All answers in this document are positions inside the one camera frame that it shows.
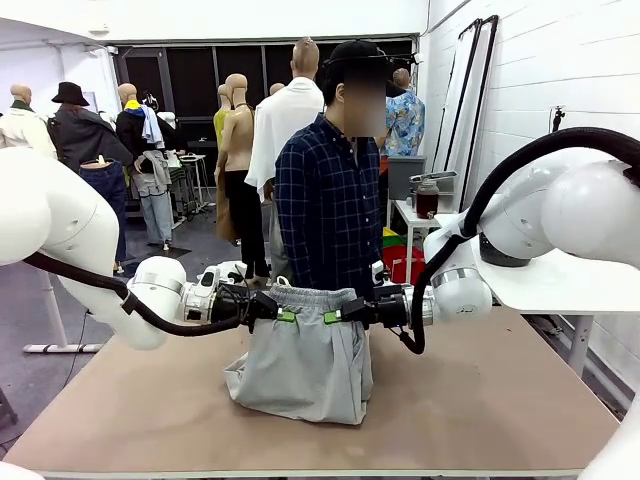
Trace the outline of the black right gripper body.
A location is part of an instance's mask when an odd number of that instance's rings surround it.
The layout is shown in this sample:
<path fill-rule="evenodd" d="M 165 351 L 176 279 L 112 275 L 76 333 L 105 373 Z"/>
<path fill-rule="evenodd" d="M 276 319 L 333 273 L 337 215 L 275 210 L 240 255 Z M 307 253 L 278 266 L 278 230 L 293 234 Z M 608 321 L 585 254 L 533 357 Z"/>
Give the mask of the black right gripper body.
<path fill-rule="evenodd" d="M 414 287 L 388 283 L 373 291 L 376 319 L 385 328 L 403 328 L 411 325 L 411 305 Z"/>

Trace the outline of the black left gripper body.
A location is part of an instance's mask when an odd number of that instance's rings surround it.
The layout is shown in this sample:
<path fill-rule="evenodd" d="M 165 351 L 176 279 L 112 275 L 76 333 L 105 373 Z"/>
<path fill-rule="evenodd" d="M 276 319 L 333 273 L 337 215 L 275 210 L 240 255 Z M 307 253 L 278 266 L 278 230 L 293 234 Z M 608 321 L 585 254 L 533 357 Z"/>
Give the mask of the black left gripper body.
<path fill-rule="evenodd" d="M 238 320 L 241 325 L 255 323 L 255 293 L 243 286 L 220 284 L 213 300 L 213 322 Z"/>

